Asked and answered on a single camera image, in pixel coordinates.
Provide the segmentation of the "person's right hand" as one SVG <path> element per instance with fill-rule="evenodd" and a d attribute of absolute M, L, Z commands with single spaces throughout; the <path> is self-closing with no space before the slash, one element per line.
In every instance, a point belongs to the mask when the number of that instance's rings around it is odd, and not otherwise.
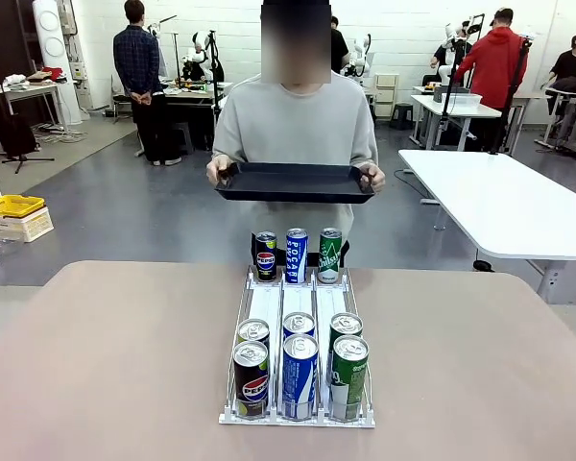
<path fill-rule="evenodd" d="M 233 160 L 226 155 L 213 157 L 206 166 L 206 175 L 213 186 L 220 183 L 226 183 L 229 177 L 229 168 Z"/>

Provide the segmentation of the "person's left hand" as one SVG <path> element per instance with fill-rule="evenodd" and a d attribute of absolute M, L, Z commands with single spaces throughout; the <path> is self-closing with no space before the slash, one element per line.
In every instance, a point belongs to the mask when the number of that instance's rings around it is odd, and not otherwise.
<path fill-rule="evenodd" d="M 379 193 L 385 186 L 385 173 L 374 163 L 363 163 L 359 166 L 362 173 L 360 185 L 363 190 L 370 189 Z"/>

